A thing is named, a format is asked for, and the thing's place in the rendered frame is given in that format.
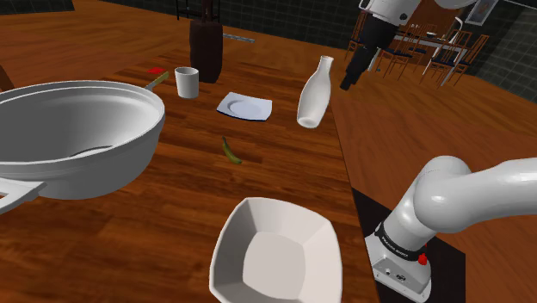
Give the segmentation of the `green banana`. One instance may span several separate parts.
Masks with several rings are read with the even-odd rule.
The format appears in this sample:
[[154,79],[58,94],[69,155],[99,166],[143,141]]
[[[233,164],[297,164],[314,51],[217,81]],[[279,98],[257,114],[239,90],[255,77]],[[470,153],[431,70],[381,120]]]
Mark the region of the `green banana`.
[[241,164],[242,160],[233,154],[233,152],[231,151],[231,147],[228,145],[225,136],[222,137],[222,140],[223,140],[222,148],[227,158],[234,164]]

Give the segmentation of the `large white pan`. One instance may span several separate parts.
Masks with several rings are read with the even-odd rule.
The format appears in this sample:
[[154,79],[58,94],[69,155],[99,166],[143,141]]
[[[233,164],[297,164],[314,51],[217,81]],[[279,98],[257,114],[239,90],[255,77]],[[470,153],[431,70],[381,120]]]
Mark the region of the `large white pan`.
[[41,83],[0,93],[0,214],[42,196],[83,200],[136,179],[164,126],[162,99],[111,81]]

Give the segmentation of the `wooden chair blue seat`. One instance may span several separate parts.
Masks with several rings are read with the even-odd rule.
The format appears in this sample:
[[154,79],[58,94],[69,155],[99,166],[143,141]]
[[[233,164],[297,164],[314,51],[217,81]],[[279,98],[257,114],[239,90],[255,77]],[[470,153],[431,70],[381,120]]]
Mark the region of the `wooden chair blue seat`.
[[363,26],[365,24],[366,19],[367,19],[367,12],[362,11],[356,20],[356,24],[353,29],[353,33],[351,34],[344,59],[347,59],[348,55],[350,53],[353,53],[358,46],[363,45],[361,34],[362,34]]
[[427,33],[427,31],[428,27],[425,24],[410,25],[402,31],[401,39],[398,41],[395,48],[387,48],[382,51],[380,54],[381,58],[387,57],[390,59],[383,77],[391,72],[395,65],[402,65],[403,70],[398,76],[398,78],[401,78],[404,69],[415,54],[420,39]]
[[432,77],[438,75],[437,88],[448,82],[453,74],[459,74],[459,78],[455,81],[458,83],[490,38],[487,34],[481,34],[469,46],[468,42],[472,39],[472,32],[454,29],[450,34],[451,40],[442,42],[440,50],[431,58],[424,69],[419,83],[430,71]]

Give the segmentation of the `grey metal bar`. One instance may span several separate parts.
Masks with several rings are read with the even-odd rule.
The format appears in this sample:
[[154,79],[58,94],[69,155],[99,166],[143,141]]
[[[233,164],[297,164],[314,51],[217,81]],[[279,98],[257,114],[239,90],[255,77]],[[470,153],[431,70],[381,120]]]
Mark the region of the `grey metal bar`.
[[255,43],[255,39],[251,39],[251,38],[247,38],[247,37],[243,37],[243,36],[238,36],[238,35],[234,35],[234,34],[227,34],[227,33],[223,33],[222,34],[224,38],[227,38],[227,39],[232,39],[232,40],[239,40],[239,41],[243,41],[243,42],[248,42],[248,43]]

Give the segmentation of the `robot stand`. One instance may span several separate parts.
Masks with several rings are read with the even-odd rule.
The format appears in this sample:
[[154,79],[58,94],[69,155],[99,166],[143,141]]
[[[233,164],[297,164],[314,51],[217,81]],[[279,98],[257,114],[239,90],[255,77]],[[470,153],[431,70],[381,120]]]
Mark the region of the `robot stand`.
[[[373,233],[391,210],[352,189],[364,236]],[[466,255],[434,237],[428,242],[427,258],[432,270],[432,288],[425,303],[466,303]]]

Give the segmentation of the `white cup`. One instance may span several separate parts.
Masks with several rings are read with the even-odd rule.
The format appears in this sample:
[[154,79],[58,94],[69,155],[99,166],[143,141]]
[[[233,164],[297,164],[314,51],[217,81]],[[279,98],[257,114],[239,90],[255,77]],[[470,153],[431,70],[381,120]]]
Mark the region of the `white cup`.
[[199,95],[199,71],[194,67],[177,67],[174,70],[177,94],[184,99],[195,99]]

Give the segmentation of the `green handled knife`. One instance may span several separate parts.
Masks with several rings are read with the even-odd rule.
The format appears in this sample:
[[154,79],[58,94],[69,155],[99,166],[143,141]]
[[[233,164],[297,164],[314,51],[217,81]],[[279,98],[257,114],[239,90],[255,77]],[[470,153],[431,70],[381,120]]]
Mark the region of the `green handled knife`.
[[155,80],[145,86],[146,90],[153,91],[154,87],[162,83],[169,77],[169,73],[166,71],[162,75],[159,75]]

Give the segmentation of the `white square plate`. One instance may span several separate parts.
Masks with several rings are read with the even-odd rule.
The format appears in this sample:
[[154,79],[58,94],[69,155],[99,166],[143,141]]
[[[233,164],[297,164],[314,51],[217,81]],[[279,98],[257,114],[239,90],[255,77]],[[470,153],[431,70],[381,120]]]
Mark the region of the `white square plate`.
[[272,101],[229,92],[216,110],[246,121],[266,121],[272,113]]

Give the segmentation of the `dark brown knife block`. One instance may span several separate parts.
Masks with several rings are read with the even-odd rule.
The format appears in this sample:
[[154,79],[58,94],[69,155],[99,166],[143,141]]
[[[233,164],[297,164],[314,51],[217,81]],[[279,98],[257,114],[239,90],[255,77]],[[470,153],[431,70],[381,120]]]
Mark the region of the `dark brown knife block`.
[[201,0],[201,19],[190,22],[189,45],[199,81],[216,83],[222,70],[223,26],[213,20],[213,0]]

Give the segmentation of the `white dining table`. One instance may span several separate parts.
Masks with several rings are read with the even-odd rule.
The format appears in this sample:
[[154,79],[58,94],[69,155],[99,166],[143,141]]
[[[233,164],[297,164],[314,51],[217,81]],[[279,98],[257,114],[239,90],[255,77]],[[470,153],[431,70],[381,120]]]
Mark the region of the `white dining table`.
[[422,46],[431,46],[434,48],[453,50],[454,52],[457,52],[458,54],[454,60],[454,66],[448,67],[447,75],[441,81],[441,86],[443,86],[448,81],[448,79],[454,73],[456,65],[462,60],[462,58],[469,51],[469,48],[467,46],[459,46],[459,45],[450,43],[448,40],[441,40],[437,38],[427,38],[427,37],[412,38],[408,36],[407,34],[403,34],[402,32],[397,32],[397,34],[394,36],[394,40],[410,40],[411,43],[417,43]]

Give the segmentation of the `white square bowl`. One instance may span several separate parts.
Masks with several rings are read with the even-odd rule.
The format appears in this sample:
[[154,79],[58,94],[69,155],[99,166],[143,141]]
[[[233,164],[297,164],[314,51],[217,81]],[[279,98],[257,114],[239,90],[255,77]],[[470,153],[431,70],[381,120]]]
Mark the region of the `white square bowl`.
[[243,199],[219,234],[209,289],[220,303],[342,303],[333,225],[287,201]]

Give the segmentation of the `framed wall picture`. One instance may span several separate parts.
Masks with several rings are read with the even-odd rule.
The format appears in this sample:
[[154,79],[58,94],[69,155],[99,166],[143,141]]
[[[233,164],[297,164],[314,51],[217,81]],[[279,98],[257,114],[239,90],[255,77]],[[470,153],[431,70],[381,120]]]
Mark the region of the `framed wall picture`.
[[499,0],[478,0],[466,18],[466,24],[482,26]]

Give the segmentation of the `white vase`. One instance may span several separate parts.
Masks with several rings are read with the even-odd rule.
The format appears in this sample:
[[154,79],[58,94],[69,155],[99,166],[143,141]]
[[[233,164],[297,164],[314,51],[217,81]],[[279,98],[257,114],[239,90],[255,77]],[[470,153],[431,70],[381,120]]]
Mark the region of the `white vase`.
[[299,98],[297,122],[305,128],[316,128],[324,117],[330,102],[330,69],[333,58],[320,57],[317,70],[306,82]]

